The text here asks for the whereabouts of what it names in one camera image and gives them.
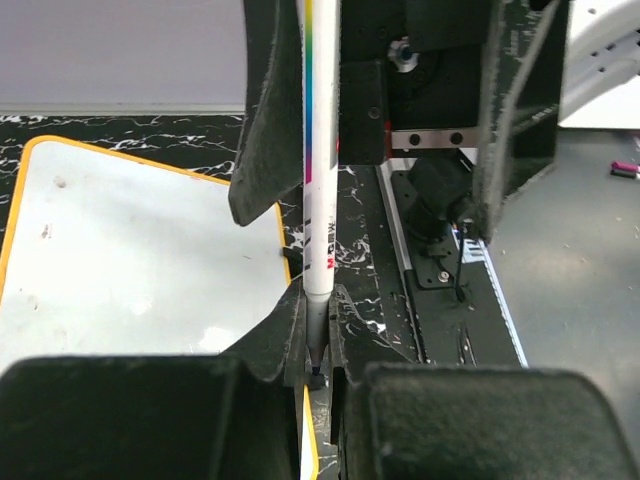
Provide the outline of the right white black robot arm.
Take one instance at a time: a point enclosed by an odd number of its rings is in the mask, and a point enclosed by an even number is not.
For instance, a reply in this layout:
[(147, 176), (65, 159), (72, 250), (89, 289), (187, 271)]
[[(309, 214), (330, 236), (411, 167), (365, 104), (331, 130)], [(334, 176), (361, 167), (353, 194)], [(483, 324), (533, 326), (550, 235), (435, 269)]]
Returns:
[[(411, 230), (470, 216), (488, 239), (503, 200), (555, 149), (565, 1), (344, 1), (339, 159), (416, 156)], [(303, 180), (303, 43), (293, 1), (248, 1), (245, 119), (229, 191), (246, 226)]]

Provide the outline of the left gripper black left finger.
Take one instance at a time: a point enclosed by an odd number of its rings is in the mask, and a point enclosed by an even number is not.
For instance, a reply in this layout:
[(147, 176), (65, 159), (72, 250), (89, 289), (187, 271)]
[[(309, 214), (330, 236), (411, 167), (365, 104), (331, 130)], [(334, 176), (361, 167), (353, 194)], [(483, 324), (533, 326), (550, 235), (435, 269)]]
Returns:
[(296, 479), (304, 300), (221, 354), (35, 357), (1, 378), (5, 479)]

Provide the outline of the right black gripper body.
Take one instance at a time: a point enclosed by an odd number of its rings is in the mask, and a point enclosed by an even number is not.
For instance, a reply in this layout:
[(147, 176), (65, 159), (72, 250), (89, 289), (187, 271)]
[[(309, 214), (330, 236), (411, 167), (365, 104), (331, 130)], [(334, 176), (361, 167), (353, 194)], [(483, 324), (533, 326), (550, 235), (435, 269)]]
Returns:
[(478, 0), (342, 3), (341, 164), (476, 146), (491, 7)]

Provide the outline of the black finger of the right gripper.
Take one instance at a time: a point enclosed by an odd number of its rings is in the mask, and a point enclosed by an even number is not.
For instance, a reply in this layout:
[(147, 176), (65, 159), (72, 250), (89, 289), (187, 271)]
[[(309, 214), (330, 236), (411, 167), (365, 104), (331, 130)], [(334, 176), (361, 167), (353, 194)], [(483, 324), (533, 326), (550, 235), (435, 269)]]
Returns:
[(302, 53), (294, 1), (243, 7), (245, 114), (228, 202), (235, 223), (247, 226), (302, 181)]
[(568, 1), (492, 1), (481, 63), (472, 236), (488, 243), (513, 175), (519, 134), (560, 110)]

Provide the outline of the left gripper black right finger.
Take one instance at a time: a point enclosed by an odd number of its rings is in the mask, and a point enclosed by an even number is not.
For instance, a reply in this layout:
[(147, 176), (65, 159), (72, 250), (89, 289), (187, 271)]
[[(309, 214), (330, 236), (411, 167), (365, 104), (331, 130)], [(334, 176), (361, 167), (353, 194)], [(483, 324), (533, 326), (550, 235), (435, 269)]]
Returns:
[(433, 367), (330, 302), (331, 441), (342, 479), (635, 479), (601, 391), (575, 372)]

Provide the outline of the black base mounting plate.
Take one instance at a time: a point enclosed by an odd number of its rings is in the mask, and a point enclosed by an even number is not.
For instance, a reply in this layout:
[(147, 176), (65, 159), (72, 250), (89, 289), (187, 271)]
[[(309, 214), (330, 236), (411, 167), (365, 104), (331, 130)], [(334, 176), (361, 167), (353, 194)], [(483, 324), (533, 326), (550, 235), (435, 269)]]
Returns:
[(465, 161), (392, 159), (339, 173), (336, 282), (356, 358), (429, 365), (527, 364), (488, 249), (470, 235)]

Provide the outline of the white board with orange frame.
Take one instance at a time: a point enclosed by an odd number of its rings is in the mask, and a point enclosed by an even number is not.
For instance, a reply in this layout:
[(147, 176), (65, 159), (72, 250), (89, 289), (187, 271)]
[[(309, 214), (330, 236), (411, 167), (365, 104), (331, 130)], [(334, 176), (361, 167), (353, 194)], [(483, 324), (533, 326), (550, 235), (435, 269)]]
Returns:
[[(1, 378), (35, 357), (213, 356), (256, 327), (301, 284), (282, 255), (280, 209), (238, 227), (227, 190), (66, 138), (30, 140), (1, 251)], [(313, 479), (302, 385), (296, 479)]]

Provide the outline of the white marker pen blue cap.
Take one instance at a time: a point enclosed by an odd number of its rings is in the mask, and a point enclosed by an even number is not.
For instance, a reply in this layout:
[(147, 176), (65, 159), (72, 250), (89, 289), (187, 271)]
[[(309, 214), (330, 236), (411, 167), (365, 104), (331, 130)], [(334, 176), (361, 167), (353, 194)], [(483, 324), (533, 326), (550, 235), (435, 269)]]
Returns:
[(306, 343), (317, 376), (328, 344), (338, 186), (341, 2), (305, 1), (303, 33), (303, 287)]

